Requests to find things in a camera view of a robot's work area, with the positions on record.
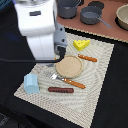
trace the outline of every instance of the table surface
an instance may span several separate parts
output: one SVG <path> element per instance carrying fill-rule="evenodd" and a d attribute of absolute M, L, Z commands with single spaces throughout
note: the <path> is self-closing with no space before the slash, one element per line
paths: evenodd
<path fill-rule="evenodd" d="M 116 22 L 116 10 L 127 3 L 115 1 L 102 1 L 105 7 L 102 10 L 102 20 L 111 25 L 112 28 L 107 28 L 102 22 L 95 25 L 86 25 L 80 21 L 80 11 L 83 7 L 88 6 L 92 0 L 85 0 L 82 6 L 78 6 L 77 15 L 73 19 L 63 19 L 57 16 L 57 22 L 71 29 L 77 29 L 93 35 L 115 39 L 123 42 L 128 42 L 128 31 L 120 28 Z"/>
<path fill-rule="evenodd" d="M 34 57 L 25 37 L 18 30 L 13 4 L 0 11 L 0 58 L 29 59 Z M 99 96 L 91 128 L 127 128 L 128 126 L 128 44 L 66 29 L 66 32 L 115 44 Z M 53 113 L 14 97 L 24 76 L 35 63 L 0 62 L 0 104 L 27 114 L 55 128 L 81 128 Z"/>

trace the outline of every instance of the placemat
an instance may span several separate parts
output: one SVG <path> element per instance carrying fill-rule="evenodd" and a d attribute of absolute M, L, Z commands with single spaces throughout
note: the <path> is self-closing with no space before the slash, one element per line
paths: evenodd
<path fill-rule="evenodd" d="M 55 67 L 47 67 L 36 64 L 31 73 L 38 76 L 40 92 L 26 94 L 23 83 L 14 93 L 14 96 L 48 110 L 64 119 L 67 119 L 84 128 L 89 128 L 95 113 L 96 105 L 103 85 L 107 67 L 114 48 L 114 44 L 85 38 L 66 33 L 68 47 L 66 51 L 79 53 L 97 58 L 97 62 L 82 60 L 84 70 L 82 74 L 72 80 L 86 86 L 80 89 L 59 80 L 51 80 L 44 72 L 57 73 Z M 90 40 L 90 44 L 82 51 L 77 51 L 73 46 L 73 40 Z M 48 87 L 71 87 L 74 93 L 48 92 Z"/>
<path fill-rule="evenodd" d="M 63 19 L 59 15 L 57 15 L 57 22 L 64 25 L 65 28 L 128 43 L 128 31 L 123 30 L 116 23 L 117 9 L 120 6 L 126 5 L 128 3 L 101 1 L 104 3 L 101 18 L 106 23 L 111 25 L 111 28 L 107 28 L 102 22 L 99 22 L 95 25 L 86 25 L 80 21 L 81 9 L 88 6 L 90 2 L 92 2 L 92 0 L 84 0 L 84 4 L 78 6 L 77 15 L 73 19 Z"/>

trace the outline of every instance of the dark table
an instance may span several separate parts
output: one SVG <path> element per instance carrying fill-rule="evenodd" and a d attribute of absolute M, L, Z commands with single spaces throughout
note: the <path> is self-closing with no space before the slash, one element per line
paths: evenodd
<path fill-rule="evenodd" d="M 101 38 L 74 30 L 66 32 L 115 44 L 105 80 L 102 86 L 91 128 L 128 127 L 128 44 Z M 13 4 L 0 11 L 0 58 L 33 60 L 25 37 L 22 37 L 17 24 Z M 54 128 L 81 128 L 53 113 L 29 102 L 14 97 L 24 76 L 33 69 L 35 63 L 0 62 L 0 105 L 23 113 Z"/>

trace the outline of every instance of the wooden handle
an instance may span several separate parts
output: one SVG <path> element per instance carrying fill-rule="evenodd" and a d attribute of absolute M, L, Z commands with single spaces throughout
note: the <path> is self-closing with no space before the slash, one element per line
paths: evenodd
<path fill-rule="evenodd" d="M 75 82 L 75 81 L 72 81 L 72 80 L 69 80 L 69 79 L 64 79 L 63 81 L 64 81 L 65 83 L 68 83 L 68 84 L 74 85 L 74 86 L 79 87 L 79 88 L 82 88 L 82 89 L 84 89 L 84 88 L 85 88 L 85 85 L 80 84 L 80 83 Z"/>
<path fill-rule="evenodd" d="M 97 62 L 96 58 L 92 58 L 92 57 L 88 57 L 88 56 L 84 56 L 84 55 L 80 55 L 80 54 L 78 54 L 78 57 L 81 59 L 92 61 L 92 62 Z"/>

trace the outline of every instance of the woven placemat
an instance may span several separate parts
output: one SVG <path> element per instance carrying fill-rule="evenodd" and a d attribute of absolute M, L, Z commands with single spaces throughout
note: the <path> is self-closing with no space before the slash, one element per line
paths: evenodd
<path fill-rule="evenodd" d="M 31 73 L 38 76 L 40 92 L 36 94 L 26 94 L 22 84 L 14 96 L 48 110 L 81 127 L 89 128 L 92 123 L 114 45 L 70 33 L 66 33 L 66 37 L 68 42 L 67 52 L 79 53 L 98 59 L 98 62 L 82 60 L 84 64 L 82 74 L 72 79 L 84 84 L 86 88 L 80 89 L 59 80 L 51 80 L 45 76 L 44 72 L 57 73 L 55 67 L 36 64 Z M 73 46 L 74 40 L 90 40 L 90 44 L 79 52 Z M 48 87 L 71 87 L 74 88 L 74 93 L 48 92 Z"/>

